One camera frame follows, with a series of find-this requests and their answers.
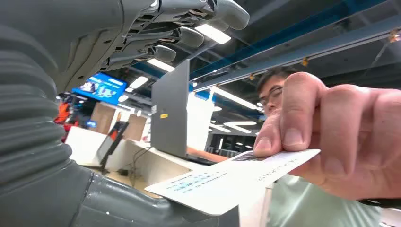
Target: fingernail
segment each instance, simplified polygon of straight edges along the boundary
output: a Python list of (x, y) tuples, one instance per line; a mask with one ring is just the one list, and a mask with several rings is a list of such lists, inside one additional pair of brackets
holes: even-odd
[(324, 173), (332, 176), (342, 176), (345, 175), (345, 170), (338, 159), (329, 157), (324, 163)]
[(271, 141), (267, 137), (263, 137), (259, 143), (256, 145), (255, 150), (261, 151), (270, 151), (271, 150)]
[(294, 146), (303, 144), (301, 132), (298, 129), (287, 129), (286, 134), (284, 136), (284, 145)]

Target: gray robot arm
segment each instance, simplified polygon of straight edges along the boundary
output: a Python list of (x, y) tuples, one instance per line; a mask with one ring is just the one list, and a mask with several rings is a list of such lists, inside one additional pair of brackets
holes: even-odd
[(78, 166), (52, 122), (53, 100), (98, 71), (172, 61), (164, 43), (201, 45), (203, 36), (182, 26), (242, 29), (246, 11), (231, 0), (0, 3), (0, 226), (233, 226), (229, 215), (150, 198)]

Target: gray laptop lid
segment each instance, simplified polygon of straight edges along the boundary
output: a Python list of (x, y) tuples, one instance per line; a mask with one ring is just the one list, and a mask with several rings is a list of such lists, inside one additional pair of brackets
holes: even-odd
[(151, 146), (186, 157), (189, 66), (186, 60), (152, 86)]

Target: person's arm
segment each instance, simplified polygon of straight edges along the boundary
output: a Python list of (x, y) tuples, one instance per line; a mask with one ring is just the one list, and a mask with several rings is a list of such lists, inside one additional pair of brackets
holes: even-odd
[(203, 151), (203, 150), (196, 150), (196, 149), (193, 149), (193, 148), (190, 148), (190, 147), (187, 147), (187, 152), (190, 155), (202, 157), (202, 158), (205, 158), (205, 159), (210, 160), (212, 162), (222, 162), (222, 161), (225, 161), (225, 160), (228, 159), (227, 157), (224, 157), (224, 156), (211, 154), (209, 152), (206, 152), (206, 151)]

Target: eyeglasses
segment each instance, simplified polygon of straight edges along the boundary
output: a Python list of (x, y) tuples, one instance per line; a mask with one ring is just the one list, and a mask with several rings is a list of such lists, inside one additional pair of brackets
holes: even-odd
[(265, 97), (260, 99), (260, 103), (262, 105), (266, 105), (269, 101), (273, 101), (280, 97), (281, 93), (283, 93), (283, 87), (277, 87), (269, 92), (269, 94)]

